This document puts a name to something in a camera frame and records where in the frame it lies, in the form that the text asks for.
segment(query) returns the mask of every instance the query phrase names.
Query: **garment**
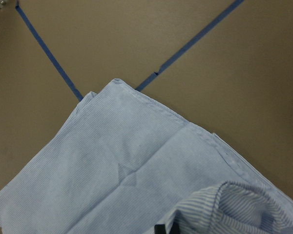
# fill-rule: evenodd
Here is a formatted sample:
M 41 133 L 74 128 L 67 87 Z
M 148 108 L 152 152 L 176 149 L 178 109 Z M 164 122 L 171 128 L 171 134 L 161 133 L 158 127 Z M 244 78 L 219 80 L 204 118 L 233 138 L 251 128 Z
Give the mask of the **garment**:
M 224 181 L 265 191 L 293 226 L 293 201 L 216 134 L 114 79 L 86 95 L 0 191 L 0 226 L 5 234 L 150 233 L 179 202 Z

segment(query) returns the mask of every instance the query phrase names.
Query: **cardboard surface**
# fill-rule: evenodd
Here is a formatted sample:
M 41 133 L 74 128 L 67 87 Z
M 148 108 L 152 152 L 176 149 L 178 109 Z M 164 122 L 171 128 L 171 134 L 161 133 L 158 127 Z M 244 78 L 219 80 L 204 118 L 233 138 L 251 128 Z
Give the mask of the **cardboard surface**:
M 80 92 L 133 87 L 232 1 L 21 1 Z M 77 99 L 10 3 L 0 11 L 0 189 Z M 293 199 L 293 0 L 245 1 L 143 93 L 216 132 Z

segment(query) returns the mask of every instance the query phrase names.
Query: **striped cloth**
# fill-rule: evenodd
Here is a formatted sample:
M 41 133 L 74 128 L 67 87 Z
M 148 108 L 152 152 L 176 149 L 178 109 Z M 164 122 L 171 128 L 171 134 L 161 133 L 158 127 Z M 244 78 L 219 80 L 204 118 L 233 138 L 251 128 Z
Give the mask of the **striped cloth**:
M 86 95 L 0 191 L 4 234 L 142 234 L 175 219 L 184 233 L 293 233 L 293 201 L 216 134 L 120 79 Z

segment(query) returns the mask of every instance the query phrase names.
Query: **tape strip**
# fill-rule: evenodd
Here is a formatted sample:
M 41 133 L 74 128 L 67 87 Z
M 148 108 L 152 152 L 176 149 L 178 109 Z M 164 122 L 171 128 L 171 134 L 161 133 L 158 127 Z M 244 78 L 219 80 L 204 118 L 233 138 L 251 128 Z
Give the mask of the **tape strip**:
M 210 22 L 205 28 L 202 29 L 197 35 L 195 35 L 187 44 L 185 44 L 179 51 L 171 56 L 163 65 L 160 67 L 158 72 L 152 73 L 146 78 L 137 88 L 137 91 L 142 91 L 152 81 L 155 80 L 163 71 L 171 66 L 178 58 L 180 58 L 188 49 L 190 49 L 195 43 L 197 43 L 203 36 L 205 36 L 211 29 L 213 29 L 220 21 L 222 21 L 227 15 L 229 15 L 236 7 L 238 7 L 244 0 L 234 1 L 226 10 L 218 15 L 212 22 Z
M 27 25 L 28 29 L 31 31 L 31 33 L 33 34 L 34 38 L 37 40 L 37 42 L 39 43 L 39 45 L 41 46 L 41 48 L 43 49 L 43 51 L 45 52 L 45 54 L 48 56 L 48 58 L 50 59 L 50 61 L 53 63 L 54 67 L 58 70 L 58 72 L 60 73 L 60 75 L 62 76 L 62 78 L 66 82 L 66 84 L 73 91 L 74 95 L 78 98 L 78 100 L 81 101 L 83 99 L 83 96 L 78 91 L 78 89 L 75 87 L 74 83 L 68 77 L 68 75 L 63 70 L 63 68 L 60 66 L 60 64 L 58 63 L 58 61 L 55 59 L 55 57 L 53 56 L 53 54 L 51 53 L 51 51 L 49 50 L 49 48 L 43 42 L 43 40 L 41 39 L 41 37 L 39 36 L 39 34 L 37 33 L 37 31 L 35 30 L 34 26 L 31 24 L 31 22 L 29 21 L 29 19 L 26 16 L 26 14 L 23 12 L 23 10 L 21 9 L 21 7 L 19 6 L 19 1 L 16 2 L 15 9 L 19 13 L 19 15 L 22 17 L 22 19 L 25 22 L 25 24 Z

